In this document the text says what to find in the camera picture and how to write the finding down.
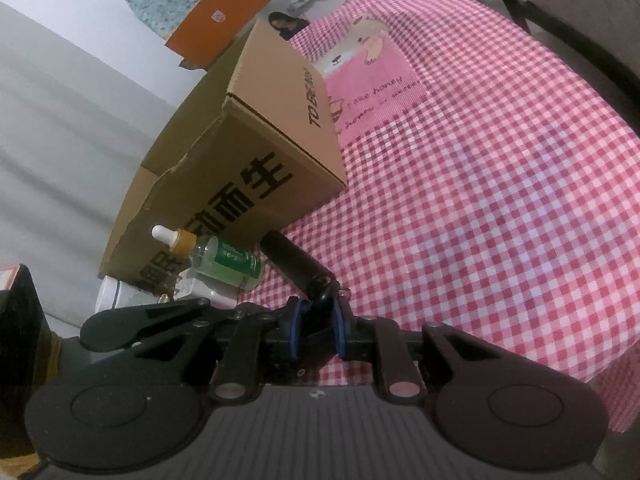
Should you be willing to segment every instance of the black handle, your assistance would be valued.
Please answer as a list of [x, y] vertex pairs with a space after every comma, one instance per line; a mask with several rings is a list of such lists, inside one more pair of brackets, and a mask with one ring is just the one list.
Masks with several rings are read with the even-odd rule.
[[335, 281], [329, 269], [279, 231], [271, 230], [265, 234], [260, 241], [260, 250], [312, 301], [322, 294], [329, 283]]

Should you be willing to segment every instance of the black lever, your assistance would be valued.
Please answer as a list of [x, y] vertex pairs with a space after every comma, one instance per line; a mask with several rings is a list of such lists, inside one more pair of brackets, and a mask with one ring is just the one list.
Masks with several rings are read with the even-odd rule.
[[260, 250], [311, 300], [319, 299], [335, 275], [279, 231], [262, 237]]
[[85, 322], [80, 342], [88, 350], [110, 352], [196, 319], [208, 308], [207, 300], [186, 300], [105, 310]]
[[[24, 417], [36, 449], [63, 467], [116, 472], [160, 460], [190, 442], [205, 405], [185, 376], [226, 316], [210, 306], [201, 319], [45, 384]], [[197, 373], [206, 384], [209, 370]]]
[[273, 314], [254, 314], [240, 320], [236, 333], [216, 367], [209, 391], [217, 400], [236, 403], [255, 395], [260, 377], [260, 341], [265, 330], [277, 326]]
[[422, 327], [431, 416], [452, 444], [516, 470], [589, 463], [607, 412], [595, 391], [452, 327]]
[[376, 375], [382, 397], [394, 404], [418, 404], [426, 394], [422, 378], [393, 319], [373, 320], [376, 338]]

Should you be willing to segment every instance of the white wall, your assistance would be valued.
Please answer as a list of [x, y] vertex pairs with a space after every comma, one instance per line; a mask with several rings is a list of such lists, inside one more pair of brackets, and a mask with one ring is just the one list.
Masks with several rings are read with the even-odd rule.
[[97, 57], [174, 106], [203, 70], [178, 65], [182, 58], [140, 22], [124, 0], [0, 0]]
[[64, 321], [60, 321], [56, 317], [45, 315], [47, 318], [47, 324], [52, 332], [55, 332], [60, 337], [66, 339], [68, 337], [77, 337], [80, 335], [80, 329], [77, 326], [69, 325]]
[[24, 263], [44, 310], [80, 326], [138, 165], [174, 111], [0, 4], [0, 263]]

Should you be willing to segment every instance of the pink gingham tablecloth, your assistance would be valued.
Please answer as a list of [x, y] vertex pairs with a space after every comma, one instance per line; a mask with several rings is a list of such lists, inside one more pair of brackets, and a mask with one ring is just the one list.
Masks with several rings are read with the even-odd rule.
[[[316, 60], [360, 12], [389, 25], [426, 92], [342, 143], [348, 189], [287, 236], [353, 290], [358, 316], [445, 322], [584, 381], [629, 351], [600, 380], [625, 429], [640, 409], [638, 138], [473, 0], [347, 0], [293, 44]], [[241, 299], [276, 308], [295, 293], [268, 269]], [[321, 384], [347, 380], [369, 368], [320, 371]]]

